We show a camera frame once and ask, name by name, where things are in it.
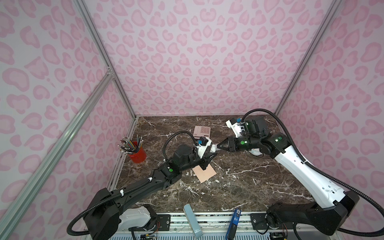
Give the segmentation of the beige envelope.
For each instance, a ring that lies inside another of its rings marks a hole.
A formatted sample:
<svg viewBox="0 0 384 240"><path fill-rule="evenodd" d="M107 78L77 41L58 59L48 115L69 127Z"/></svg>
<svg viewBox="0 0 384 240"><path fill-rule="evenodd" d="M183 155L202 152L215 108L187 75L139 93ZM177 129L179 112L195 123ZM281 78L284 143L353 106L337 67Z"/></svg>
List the beige envelope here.
<svg viewBox="0 0 384 240"><path fill-rule="evenodd" d="M214 168L208 164L207 168L203 170L200 166L196 166L193 169L194 174L197 176L200 183L204 183L213 176L215 176L217 173L214 170Z"/></svg>

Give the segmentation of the white glue stick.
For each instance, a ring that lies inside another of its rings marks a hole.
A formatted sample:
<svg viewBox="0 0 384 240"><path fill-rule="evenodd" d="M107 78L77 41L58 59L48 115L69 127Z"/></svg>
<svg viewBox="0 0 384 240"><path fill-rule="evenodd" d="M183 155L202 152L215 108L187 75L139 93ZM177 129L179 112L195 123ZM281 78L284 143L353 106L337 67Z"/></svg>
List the white glue stick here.
<svg viewBox="0 0 384 240"><path fill-rule="evenodd" d="M217 145L211 145L210 153L215 153L217 151Z"/></svg>

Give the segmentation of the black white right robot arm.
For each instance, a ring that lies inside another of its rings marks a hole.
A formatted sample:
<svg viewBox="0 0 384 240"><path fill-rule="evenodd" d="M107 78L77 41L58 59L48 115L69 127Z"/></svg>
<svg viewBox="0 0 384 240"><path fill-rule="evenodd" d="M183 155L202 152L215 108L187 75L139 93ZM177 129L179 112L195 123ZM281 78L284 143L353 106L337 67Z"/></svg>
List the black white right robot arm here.
<svg viewBox="0 0 384 240"><path fill-rule="evenodd" d="M360 199L371 204L380 214L384 209L376 201L347 183L318 169L299 151L291 134L277 115L266 109L254 109L242 118L226 122L234 135L218 144L227 152L257 150L284 166L311 194L312 203L288 205L275 203L266 211L262 223L267 229L278 229L286 223L305 224L322 234L342 232L357 237L382 237L384 230L356 232L343 229Z"/></svg>

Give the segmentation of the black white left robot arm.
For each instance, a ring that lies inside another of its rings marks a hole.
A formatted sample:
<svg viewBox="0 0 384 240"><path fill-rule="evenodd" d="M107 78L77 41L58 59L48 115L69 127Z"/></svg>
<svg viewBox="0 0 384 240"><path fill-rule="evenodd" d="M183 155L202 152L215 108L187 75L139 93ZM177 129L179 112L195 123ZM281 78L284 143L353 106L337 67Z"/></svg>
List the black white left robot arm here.
<svg viewBox="0 0 384 240"><path fill-rule="evenodd" d="M172 157L168 157L166 149L172 139L178 135L186 134L193 145L179 145ZM86 210L78 214L68 225L67 234L70 236L90 235L93 240L110 239L122 223L120 218L126 211L131 211L134 228L141 228L147 223L139 223L139 216L148 215L149 222L153 222L155 213L146 207L132 209L138 201L165 190L179 181L183 171L197 166L205 170L217 156L217 152L210 152L208 148L212 140L208 137L195 139L188 131L179 131L171 135L162 147L164 162L154 169L148 177L132 183L123 188L108 191L103 188L97 192Z"/></svg>

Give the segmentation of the pink calculator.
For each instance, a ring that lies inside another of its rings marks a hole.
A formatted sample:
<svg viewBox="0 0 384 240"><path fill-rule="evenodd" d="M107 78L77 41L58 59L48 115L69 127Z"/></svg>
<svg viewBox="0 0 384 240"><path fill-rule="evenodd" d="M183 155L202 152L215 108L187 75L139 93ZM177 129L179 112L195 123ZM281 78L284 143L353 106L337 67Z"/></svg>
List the pink calculator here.
<svg viewBox="0 0 384 240"><path fill-rule="evenodd" d="M195 139L200 137L209 138L211 135L211 128L206 126L195 126L193 136Z"/></svg>

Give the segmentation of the white round clock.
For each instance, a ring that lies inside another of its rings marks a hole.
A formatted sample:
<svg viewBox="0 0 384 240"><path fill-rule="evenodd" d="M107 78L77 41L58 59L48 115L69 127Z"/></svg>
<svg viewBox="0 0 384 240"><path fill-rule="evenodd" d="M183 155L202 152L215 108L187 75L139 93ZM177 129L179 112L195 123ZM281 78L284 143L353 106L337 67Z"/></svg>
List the white round clock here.
<svg viewBox="0 0 384 240"><path fill-rule="evenodd" d="M249 153L253 156L261 156L263 153L260 152L260 149L251 149L249 150Z"/></svg>

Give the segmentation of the red pencil cup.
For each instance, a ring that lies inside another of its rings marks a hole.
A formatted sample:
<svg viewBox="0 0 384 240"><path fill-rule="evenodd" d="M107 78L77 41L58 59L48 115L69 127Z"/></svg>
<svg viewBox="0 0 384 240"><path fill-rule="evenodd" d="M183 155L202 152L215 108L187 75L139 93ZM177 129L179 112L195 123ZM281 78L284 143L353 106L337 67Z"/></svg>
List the red pencil cup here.
<svg viewBox="0 0 384 240"><path fill-rule="evenodd" d="M146 160L147 154L142 146L140 146L139 150L137 152L134 152L132 154L129 154L129 157L131 161L135 164L142 163Z"/></svg>

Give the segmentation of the light blue stapler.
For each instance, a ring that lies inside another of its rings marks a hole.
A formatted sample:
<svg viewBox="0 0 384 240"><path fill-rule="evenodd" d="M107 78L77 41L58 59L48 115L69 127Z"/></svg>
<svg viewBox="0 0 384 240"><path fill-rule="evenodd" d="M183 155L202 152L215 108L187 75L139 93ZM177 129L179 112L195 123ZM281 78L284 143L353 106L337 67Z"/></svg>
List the light blue stapler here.
<svg viewBox="0 0 384 240"><path fill-rule="evenodd" d="M190 204L184 205L183 210L184 210L186 219L187 219L190 227L193 230L193 234L194 234L195 238L196 239L201 238L204 234L203 234L203 231L199 225L199 222L198 222L198 220L197 220L197 218L193 212L191 205Z"/></svg>

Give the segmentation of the blue utility knife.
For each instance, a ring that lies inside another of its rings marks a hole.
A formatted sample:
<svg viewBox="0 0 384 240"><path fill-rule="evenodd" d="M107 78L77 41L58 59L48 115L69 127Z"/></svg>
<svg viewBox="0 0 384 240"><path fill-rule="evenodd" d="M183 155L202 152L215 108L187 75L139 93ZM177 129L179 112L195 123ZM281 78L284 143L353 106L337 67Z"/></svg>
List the blue utility knife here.
<svg viewBox="0 0 384 240"><path fill-rule="evenodd" d="M231 221L229 223L229 228L228 228L226 236L225 236L226 240L234 240L235 239L241 214L242 214L241 209L236 208L234 210L233 216L232 216Z"/></svg>

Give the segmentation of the coloured pencils bundle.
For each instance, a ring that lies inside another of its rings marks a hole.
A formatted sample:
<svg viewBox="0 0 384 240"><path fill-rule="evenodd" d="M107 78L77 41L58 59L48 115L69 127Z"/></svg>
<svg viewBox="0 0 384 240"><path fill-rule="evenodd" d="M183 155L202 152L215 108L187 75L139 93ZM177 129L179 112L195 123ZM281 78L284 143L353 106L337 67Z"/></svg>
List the coloured pencils bundle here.
<svg viewBox="0 0 384 240"><path fill-rule="evenodd" d="M121 152L128 154L128 155L134 155L137 154L141 149L143 145L143 137L137 136L137 141L134 143L133 140L129 139L128 137L124 137L120 140L120 144L118 144L118 148Z"/></svg>

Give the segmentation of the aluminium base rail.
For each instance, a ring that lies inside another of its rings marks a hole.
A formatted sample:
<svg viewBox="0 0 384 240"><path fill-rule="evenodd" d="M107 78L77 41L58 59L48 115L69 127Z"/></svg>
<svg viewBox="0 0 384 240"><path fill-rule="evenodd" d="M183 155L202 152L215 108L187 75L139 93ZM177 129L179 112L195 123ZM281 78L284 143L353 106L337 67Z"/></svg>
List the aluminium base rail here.
<svg viewBox="0 0 384 240"><path fill-rule="evenodd" d="M185 213L158 213L150 217L143 210L128 211L121 217L117 230L103 240L225 240L233 212L195 212L203 231L196 239ZM234 240L342 240L342 234L327 236L312 226L284 224L268 229L262 221L264 212L242 212Z"/></svg>

